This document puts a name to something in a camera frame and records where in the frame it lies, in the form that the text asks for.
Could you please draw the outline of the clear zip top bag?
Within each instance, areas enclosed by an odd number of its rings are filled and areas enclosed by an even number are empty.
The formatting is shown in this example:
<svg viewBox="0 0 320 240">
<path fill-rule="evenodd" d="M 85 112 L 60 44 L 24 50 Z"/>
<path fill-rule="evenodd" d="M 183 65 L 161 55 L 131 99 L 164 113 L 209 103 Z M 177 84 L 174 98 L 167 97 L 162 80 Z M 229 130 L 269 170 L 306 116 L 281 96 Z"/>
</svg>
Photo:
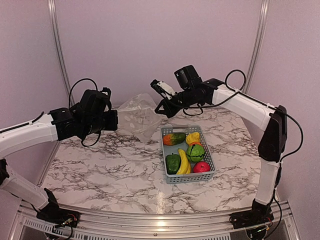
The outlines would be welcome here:
<svg viewBox="0 0 320 240">
<path fill-rule="evenodd" d="M 119 135 L 137 137 L 147 143 L 157 130 L 162 117 L 155 113 L 156 103 L 147 93 L 138 94 L 123 103 L 118 109 Z"/>
</svg>

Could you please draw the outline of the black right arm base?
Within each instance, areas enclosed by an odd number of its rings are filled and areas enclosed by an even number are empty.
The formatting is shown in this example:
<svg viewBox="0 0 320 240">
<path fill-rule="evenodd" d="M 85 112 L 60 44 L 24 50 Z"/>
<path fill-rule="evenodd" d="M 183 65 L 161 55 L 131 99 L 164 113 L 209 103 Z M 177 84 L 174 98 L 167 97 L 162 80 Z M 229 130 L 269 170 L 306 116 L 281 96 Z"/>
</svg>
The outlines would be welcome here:
<svg viewBox="0 0 320 240">
<path fill-rule="evenodd" d="M 234 229 L 240 229 L 273 221 L 274 215 L 271 209 L 272 201 L 273 198 L 267 204 L 262 204 L 254 199 L 250 210 L 232 213 L 229 222 L 233 225 Z"/>
</svg>

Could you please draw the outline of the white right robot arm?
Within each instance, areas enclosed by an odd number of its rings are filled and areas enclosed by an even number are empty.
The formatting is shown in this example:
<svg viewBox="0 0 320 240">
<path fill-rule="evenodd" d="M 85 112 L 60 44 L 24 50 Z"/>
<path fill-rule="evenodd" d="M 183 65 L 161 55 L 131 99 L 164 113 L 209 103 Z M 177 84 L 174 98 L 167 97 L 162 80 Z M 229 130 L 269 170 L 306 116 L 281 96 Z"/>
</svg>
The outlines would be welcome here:
<svg viewBox="0 0 320 240">
<path fill-rule="evenodd" d="M 263 131 L 258 144 L 261 172 L 254 203 L 247 219 L 258 224 L 267 216 L 265 206 L 272 202 L 281 175 L 281 157 L 287 141 L 287 110 L 261 102 L 215 78 L 203 81 L 193 65 L 185 66 L 174 73 L 182 91 L 177 92 L 163 81 L 154 79 L 150 86 L 162 96 L 155 112 L 168 118 L 182 109 L 225 108 Z"/>
</svg>

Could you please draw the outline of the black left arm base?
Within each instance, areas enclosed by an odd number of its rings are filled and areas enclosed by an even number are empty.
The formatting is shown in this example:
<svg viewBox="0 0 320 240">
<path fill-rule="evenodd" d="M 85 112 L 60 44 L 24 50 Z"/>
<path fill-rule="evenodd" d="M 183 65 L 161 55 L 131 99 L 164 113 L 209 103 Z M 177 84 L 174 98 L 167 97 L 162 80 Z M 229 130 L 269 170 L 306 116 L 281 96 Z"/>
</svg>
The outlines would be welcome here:
<svg viewBox="0 0 320 240">
<path fill-rule="evenodd" d="M 54 223 L 59 227 L 69 225 L 76 228 L 79 222 L 80 213 L 78 211 L 61 208 L 53 192 L 44 188 L 48 196 L 48 204 L 37 210 L 36 217 L 46 222 Z"/>
</svg>

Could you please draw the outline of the green toy watermelon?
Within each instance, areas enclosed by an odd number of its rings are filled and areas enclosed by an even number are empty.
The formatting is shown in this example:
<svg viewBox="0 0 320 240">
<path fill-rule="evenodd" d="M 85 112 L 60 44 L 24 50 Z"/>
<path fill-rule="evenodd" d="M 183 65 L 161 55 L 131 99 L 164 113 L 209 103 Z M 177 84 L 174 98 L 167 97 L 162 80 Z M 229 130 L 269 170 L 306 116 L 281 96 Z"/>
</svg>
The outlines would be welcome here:
<svg viewBox="0 0 320 240">
<path fill-rule="evenodd" d="M 198 163 L 203 160 L 205 156 L 205 149 L 200 144 L 191 144 L 186 150 L 187 159 L 192 163 Z"/>
</svg>

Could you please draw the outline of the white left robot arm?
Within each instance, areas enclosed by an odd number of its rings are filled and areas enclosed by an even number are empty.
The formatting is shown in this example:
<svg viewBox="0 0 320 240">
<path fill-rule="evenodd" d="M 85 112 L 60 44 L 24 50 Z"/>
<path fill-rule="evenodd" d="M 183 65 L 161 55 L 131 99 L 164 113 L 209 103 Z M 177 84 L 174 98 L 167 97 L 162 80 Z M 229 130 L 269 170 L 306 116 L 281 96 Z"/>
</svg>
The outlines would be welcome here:
<svg viewBox="0 0 320 240">
<path fill-rule="evenodd" d="M 6 162 L 6 157 L 47 142 L 78 137 L 82 142 L 91 134 L 118 128 L 118 113 L 112 109 L 111 90 L 87 89 L 80 102 L 66 108 L 51 110 L 32 121 L 0 131 L 0 188 L 33 205 L 53 223 L 63 219 L 55 196 L 17 174 Z"/>
</svg>

